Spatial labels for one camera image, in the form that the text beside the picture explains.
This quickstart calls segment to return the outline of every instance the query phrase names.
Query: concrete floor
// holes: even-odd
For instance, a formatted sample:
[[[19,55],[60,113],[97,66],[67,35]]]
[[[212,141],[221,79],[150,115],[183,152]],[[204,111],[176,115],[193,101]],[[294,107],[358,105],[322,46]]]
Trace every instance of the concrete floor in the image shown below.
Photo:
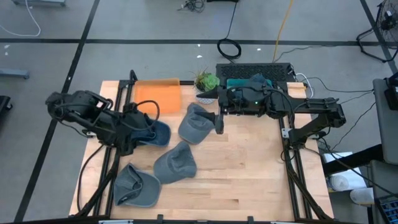
[[[373,15],[379,0],[367,0]],[[40,38],[80,39],[94,0],[68,0],[67,7],[36,6],[32,13],[42,28]],[[88,39],[217,40],[225,37],[234,4],[212,2],[201,14],[176,11],[183,0],[101,0]],[[275,40],[288,0],[242,0],[237,8],[230,39]],[[36,33],[24,5],[0,1],[0,24],[13,32]],[[353,41],[371,27],[360,0],[298,0],[281,40]],[[0,67],[27,69],[30,79],[0,78],[0,95],[14,104],[0,132],[0,222],[12,222],[39,155],[50,123],[44,105],[53,91],[61,91],[78,42],[74,44],[8,43],[15,38],[0,30]],[[374,34],[367,41],[377,41]],[[280,45],[279,54],[296,45]],[[242,45],[237,63],[271,62],[273,45]],[[366,47],[383,55],[380,46]],[[321,78],[337,90],[370,90],[374,78],[392,75],[387,63],[369,58],[357,46],[297,50],[279,62],[290,62],[296,72]],[[69,92],[99,92],[103,80],[128,78],[134,69],[139,79],[178,77],[193,80],[190,71],[228,63],[215,44],[85,44]],[[311,80],[315,97],[347,100],[360,94],[331,93]],[[343,105],[347,124],[327,136],[334,146],[361,113],[373,103],[372,95]],[[336,148],[360,151],[380,142],[376,110],[371,110]],[[66,217],[80,170],[86,139],[57,126],[24,220]],[[347,193],[331,194],[335,217],[366,223],[366,209],[351,203]]]

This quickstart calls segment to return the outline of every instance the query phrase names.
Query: cap brim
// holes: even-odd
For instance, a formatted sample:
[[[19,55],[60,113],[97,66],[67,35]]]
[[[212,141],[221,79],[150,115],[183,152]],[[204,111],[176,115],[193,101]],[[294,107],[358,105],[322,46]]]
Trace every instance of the cap brim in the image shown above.
[[[154,174],[161,184],[171,184],[173,182],[184,179],[178,174],[172,172],[167,164],[167,158],[171,155],[172,150],[160,156],[154,164]]]
[[[178,127],[178,135],[189,143],[199,144],[206,138],[211,130],[196,129],[188,123],[188,119],[189,117],[185,116],[182,120],[180,127]]]
[[[136,198],[127,199],[123,204],[138,207],[152,207],[159,199],[160,190],[162,188],[160,181],[155,176],[143,171],[136,169],[136,172],[142,179],[142,190]]]
[[[155,126],[156,137],[150,141],[139,141],[139,142],[142,144],[148,144],[152,146],[160,146],[160,147],[167,146],[169,144],[170,137],[172,135],[170,127],[161,121],[155,121],[154,126]]]

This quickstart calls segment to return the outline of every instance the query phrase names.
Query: wooden tabletop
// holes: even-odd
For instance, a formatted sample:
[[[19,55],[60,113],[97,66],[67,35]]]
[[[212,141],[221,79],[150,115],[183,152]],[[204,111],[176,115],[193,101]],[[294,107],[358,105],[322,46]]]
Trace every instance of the wooden tabletop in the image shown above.
[[[305,97],[302,83],[288,83],[288,87],[290,96]],[[100,95],[115,101],[117,91],[118,81],[104,81]],[[182,141],[177,133],[178,127],[188,105],[195,102],[195,90],[192,86],[181,86],[181,91],[181,111],[162,114],[159,118],[171,128],[169,146],[139,146],[133,155],[121,158],[119,171],[131,162],[153,174],[155,160]],[[218,111],[216,102],[201,106],[210,112]],[[296,114],[295,117],[296,128],[311,120],[309,114]],[[113,205],[111,218],[156,219],[158,214],[163,214],[165,220],[240,221],[253,216],[256,221],[293,221],[286,168],[280,159],[282,141],[278,120],[267,116],[224,116],[224,125],[224,134],[217,135],[212,130],[203,142],[190,145],[198,168],[194,178],[163,185],[159,201],[152,208]],[[99,146],[97,139],[88,140],[82,164]],[[318,151],[314,140],[308,140],[306,147]],[[98,187],[104,152],[103,149],[95,155],[85,169],[81,206]],[[315,153],[300,152],[307,189],[326,214],[332,217],[321,160]],[[301,194],[296,191],[301,202]],[[108,189],[103,194],[100,214],[104,214],[107,196]],[[299,207],[301,217],[304,217],[302,203]],[[76,192],[70,209],[70,214],[75,213]]]

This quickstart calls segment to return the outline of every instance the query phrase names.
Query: orange cloth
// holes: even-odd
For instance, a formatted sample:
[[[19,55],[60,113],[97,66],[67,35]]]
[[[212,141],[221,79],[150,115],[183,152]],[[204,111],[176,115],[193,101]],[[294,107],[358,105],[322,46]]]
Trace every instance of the orange cloth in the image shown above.
[[[160,113],[174,113],[181,110],[181,88],[178,78],[161,80],[138,80],[134,84],[134,102],[154,100],[159,104]],[[153,103],[138,106],[143,113],[156,114]]]

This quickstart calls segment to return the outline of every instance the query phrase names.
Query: gray baseball cap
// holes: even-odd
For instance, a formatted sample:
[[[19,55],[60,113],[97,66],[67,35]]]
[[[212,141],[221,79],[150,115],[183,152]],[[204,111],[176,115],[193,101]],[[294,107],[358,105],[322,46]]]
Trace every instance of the gray baseball cap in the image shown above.
[[[209,119],[199,116],[195,112],[207,111],[196,103],[191,103],[188,106],[187,114],[178,128],[178,134],[189,143],[199,144],[215,126]]]
[[[154,165],[154,174],[162,184],[194,177],[196,173],[197,165],[188,143],[184,141],[160,156]]]
[[[118,174],[113,196],[116,205],[152,207],[160,195],[160,181],[153,175],[128,164]]]

